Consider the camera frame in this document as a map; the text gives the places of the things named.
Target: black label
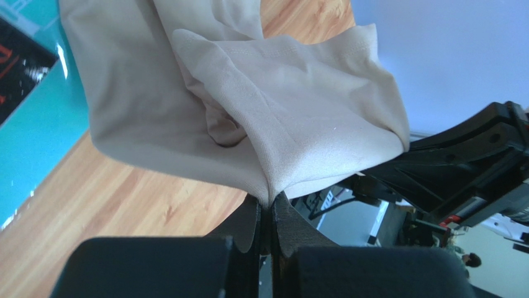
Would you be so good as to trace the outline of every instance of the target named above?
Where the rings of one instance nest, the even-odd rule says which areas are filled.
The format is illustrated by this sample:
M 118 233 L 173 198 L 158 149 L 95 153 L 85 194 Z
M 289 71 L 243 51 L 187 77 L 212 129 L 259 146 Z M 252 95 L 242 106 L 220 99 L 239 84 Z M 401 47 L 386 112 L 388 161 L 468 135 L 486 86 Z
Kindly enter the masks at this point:
M 0 125 L 56 61 L 54 54 L 0 19 Z

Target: black hair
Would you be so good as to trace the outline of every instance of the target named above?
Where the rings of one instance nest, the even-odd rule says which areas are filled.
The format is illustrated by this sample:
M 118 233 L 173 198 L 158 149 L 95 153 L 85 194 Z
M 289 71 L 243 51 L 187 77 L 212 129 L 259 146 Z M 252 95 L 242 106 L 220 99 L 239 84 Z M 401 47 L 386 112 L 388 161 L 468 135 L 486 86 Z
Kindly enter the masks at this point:
M 477 256 L 477 254 L 471 253 L 469 255 L 469 260 L 465 263 L 465 265 L 473 268 L 480 267 L 481 259 Z

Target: folded fabric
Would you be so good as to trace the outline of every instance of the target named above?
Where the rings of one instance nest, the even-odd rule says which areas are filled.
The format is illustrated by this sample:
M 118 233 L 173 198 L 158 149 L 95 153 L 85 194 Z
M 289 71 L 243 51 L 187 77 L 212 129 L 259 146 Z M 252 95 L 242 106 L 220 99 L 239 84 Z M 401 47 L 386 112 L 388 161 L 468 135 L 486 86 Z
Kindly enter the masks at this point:
M 263 38 L 255 0 L 61 0 L 103 153 L 264 206 L 400 155 L 409 126 L 376 29 Z

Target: wooden table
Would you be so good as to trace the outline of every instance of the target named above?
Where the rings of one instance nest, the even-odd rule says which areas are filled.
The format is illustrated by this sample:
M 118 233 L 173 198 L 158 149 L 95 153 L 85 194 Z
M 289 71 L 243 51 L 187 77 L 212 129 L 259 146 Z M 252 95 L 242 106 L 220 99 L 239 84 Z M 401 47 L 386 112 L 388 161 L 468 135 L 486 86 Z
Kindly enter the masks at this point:
M 355 24 L 349 0 L 261 0 L 261 16 L 265 37 L 288 34 L 304 43 Z M 110 160 L 86 133 L 0 232 L 0 297 L 48 297 L 85 239 L 204 235 L 244 197 Z

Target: black cable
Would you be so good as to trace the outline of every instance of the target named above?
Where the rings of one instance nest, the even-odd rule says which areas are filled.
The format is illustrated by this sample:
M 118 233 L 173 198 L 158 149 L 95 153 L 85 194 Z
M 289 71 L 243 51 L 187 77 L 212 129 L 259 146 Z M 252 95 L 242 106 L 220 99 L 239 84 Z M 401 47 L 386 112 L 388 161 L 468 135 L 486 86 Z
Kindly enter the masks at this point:
M 326 214 L 327 212 L 332 211 L 332 210 L 340 207 L 341 205 L 345 205 L 345 204 L 353 202 L 353 201 L 356 201 L 355 197 L 352 197 L 351 199 L 347 199 L 347 200 L 343 200 L 341 202 L 338 202 L 338 203 L 326 208 L 325 210 L 321 210 L 321 211 L 316 212 L 316 213 L 314 212 L 316 210 L 316 208 L 314 208 L 314 209 L 312 209 L 312 211 L 309 214 L 309 220 L 317 219 L 321 215 Z

